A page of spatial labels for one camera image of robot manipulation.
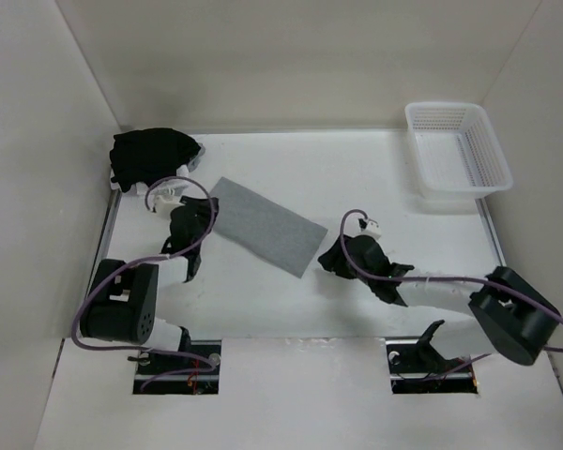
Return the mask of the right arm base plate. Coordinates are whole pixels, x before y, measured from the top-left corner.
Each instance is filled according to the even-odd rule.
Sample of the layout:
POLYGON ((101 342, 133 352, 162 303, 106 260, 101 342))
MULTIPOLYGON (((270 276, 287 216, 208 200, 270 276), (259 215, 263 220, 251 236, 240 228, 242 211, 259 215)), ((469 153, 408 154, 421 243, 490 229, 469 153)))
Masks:
POLYGON ((393 394, 477 394, 473 368, 458 368, 467 356, 445 359, 430 344, 415 339, 390 339, 385 345, 393 394))

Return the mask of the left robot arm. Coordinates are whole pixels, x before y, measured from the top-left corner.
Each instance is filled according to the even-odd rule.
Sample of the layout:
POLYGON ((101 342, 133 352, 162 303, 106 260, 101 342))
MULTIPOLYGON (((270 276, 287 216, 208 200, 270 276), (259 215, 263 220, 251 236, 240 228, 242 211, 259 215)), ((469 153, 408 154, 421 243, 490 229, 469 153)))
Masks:
POLYGON ((156 317, 160 282, 188 283, 196 277, 219 199, 183 196, 171 204, 158 200, 155 209, 170 219, 170 235, 159 255, 138 262, 102 260, 73 331, 82 338, 114 342, 117 348, 160 353, 161 364, 178 374, 190 366, 191 337, 187 328, 156 317))

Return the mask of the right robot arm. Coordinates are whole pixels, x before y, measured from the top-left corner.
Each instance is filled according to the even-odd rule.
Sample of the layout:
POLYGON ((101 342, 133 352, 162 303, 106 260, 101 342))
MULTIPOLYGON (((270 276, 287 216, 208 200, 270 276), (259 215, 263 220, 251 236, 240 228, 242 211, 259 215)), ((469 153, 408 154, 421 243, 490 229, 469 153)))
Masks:
POLYGON ((468 354, 498 353, 533 365, 557 328, 559 311, 505 266, 482 279, 457 281, 424 276, 409 264, 391 262, 377 241, 361 233, 340 235, 318 258, 340 278, 357 279, 382 302, 404 308, 431 307, 464 314, 454 324, 429 325, 417 346, 418 363, 430 371, 468 354))

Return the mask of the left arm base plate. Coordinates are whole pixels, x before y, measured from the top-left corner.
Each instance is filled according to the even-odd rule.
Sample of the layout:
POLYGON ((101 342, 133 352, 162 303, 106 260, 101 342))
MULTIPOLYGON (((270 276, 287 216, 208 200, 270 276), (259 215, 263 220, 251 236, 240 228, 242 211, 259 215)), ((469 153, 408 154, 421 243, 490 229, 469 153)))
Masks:
POLYGON ((221 340, 195 340, 189 352, 207 358, 210 367, 195 358, 142 352, 130 356, 136 364, 132 393, 134 395, 201 396, 217 395, 220 385, 221 340))

